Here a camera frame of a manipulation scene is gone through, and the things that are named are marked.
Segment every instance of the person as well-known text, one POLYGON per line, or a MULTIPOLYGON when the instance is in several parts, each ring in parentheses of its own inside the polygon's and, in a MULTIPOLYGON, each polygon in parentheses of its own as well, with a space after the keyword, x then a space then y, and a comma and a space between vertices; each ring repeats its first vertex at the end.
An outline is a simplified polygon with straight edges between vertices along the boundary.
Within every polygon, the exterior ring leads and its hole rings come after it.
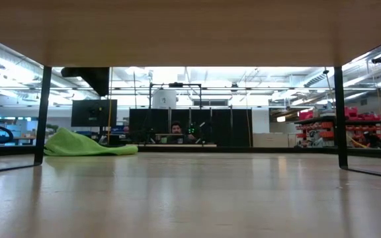
MULTIPOLYGON (((173 122, 171 124, 171 133, 183 134, 182 126, 180 122, 173 122)), ((181 140, 182 140, 182 143, 192 143, 195 141, 195 137, 192 134, 184 135, 184 136, 168 136, 167 137, 167 143, 180 143, 181 140)))

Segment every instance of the green cloth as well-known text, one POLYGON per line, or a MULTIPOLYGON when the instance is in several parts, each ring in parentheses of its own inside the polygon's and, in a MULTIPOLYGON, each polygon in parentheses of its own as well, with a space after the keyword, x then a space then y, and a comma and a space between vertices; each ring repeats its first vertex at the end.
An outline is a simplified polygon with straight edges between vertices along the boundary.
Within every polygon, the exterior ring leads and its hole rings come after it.
POLYGON ((48 139, 44 152, 50 156, 133 155, 138 152, 138 147, 135 145, 103 147, 87 136, 60 128, 57 133, 48 139))

